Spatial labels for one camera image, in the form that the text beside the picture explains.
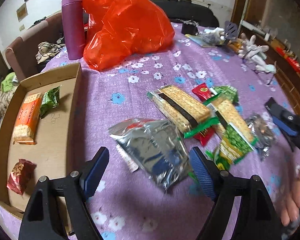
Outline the person right hand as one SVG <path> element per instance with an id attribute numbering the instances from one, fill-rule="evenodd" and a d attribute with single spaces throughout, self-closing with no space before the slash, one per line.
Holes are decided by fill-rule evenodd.
<path id="1" fill-rule="evenodd" d="M 290 191 L 282 201 L 281 222 L 287 226 L 290 222 L 296 221 L 300 216 L 300 170 L 294 179 Z"/>

